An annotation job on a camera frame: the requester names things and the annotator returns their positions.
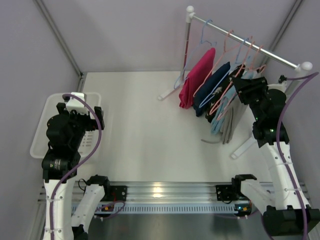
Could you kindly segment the grey trousers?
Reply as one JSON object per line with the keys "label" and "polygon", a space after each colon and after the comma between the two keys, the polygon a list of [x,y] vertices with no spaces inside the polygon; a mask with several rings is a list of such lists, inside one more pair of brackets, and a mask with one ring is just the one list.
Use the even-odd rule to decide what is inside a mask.
{"label": "grey trousers", "polygon": [[228,144],[234,135],[235,129],[246,111],[247,106],[241,103],[240,99],[236,96],[231,104],[227,107],[224,115],[224,122],[217,134],[219,138],[215,140],[201,139],[202,142],[207,144],[217,144],[221,142],[223,145]]}

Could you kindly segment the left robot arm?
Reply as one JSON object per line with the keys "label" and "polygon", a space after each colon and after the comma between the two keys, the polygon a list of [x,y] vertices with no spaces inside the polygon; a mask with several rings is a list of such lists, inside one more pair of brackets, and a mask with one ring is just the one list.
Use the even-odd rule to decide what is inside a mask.
{"label": "left robot arm", "polygon": [[48,150],[42,160],[46,194],[45,240],[87,240],[98,203],[111,193],[108,177],[91,176],[80,204],[72,212],[72,194],[81,159],[79,147],[86,132],[104,129],[103,110],[96,106],[81,114],[57,104],[58,114],[47,122]]}

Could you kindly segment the pink wire hanger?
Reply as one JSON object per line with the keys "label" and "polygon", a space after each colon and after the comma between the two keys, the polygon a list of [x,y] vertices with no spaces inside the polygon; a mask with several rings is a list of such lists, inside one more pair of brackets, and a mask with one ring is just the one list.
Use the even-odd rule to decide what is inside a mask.
{"label": "pink wire hanger", "polygon": [[[254,72],[254,71],[257,71],[258,73],[262,74],[266,67],[267,67],[267,64],[261,64],[261,66],[257,67],[257,68],[254,68],[254,65],[255,65],[255,62],[256,62],[256,58],[258,56],[258,53],[261,52],[263,48],[263,45],[260,45],[257,52],[255,53],[254,57],[253,57],[253,60],[251,61],[249,67],[247,68],[247,73],[249,72]],[[235,91],[234,94],[232,95],[232,97],[229,99],[229,101],[227,102],[226,106],[224,107],[223,111],[218,115],[217,117],[217,120],[219,121],[225,114],[226,114],[226,109],[227,107],[230,105],[230,103],[234,100],[234,98],[236,97],[237,95],[237,92]]]}

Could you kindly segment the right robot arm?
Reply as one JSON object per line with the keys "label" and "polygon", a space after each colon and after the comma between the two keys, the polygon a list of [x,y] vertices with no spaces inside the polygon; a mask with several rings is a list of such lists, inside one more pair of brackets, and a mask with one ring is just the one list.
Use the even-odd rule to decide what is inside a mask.
{"label": "right robot arm", "polygon": [[274,193],[267,192],[252,174],[235,176],[233,185],[253,202],[271,237],[301,235],[306,239],[320,222],[320,211],[310,206],[291,160],[290,139],[283,124],[289,100],[284,90],[269,87],[265,77],[234,77],[232,81],[240,102],[249,106],[254,116],[253,137],[264,156]]}

